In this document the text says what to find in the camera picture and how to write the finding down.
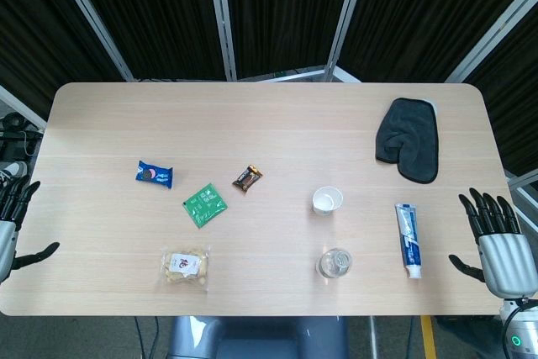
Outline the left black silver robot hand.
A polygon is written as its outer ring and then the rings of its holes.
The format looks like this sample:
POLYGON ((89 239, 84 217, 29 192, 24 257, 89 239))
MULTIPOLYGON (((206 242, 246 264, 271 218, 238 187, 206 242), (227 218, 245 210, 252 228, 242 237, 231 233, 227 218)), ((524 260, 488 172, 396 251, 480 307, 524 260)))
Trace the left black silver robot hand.
POLYGON ((1 191, 1 282, 5 282, 12 271, 47 259, 60 247, 60 243, 55 241, 35 254, 17 256, 19 231, 29 202, 40 187, 40 181, 29 185, 28 182, 29 175, 24 175, 1 191))

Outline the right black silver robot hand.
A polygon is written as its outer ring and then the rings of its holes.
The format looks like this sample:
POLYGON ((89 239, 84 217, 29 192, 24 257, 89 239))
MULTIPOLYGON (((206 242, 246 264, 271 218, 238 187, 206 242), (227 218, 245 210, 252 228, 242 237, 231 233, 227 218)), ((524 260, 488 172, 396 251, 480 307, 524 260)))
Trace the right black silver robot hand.
POLYGON ((469 189, 458 196, 471 227, 481 267, 471 267, 449 255, 461 273, 486 284, 501 299, 531 298, 537 293, 537 269, 530 243, 522 233, 510 203, 503 197, 469 189))

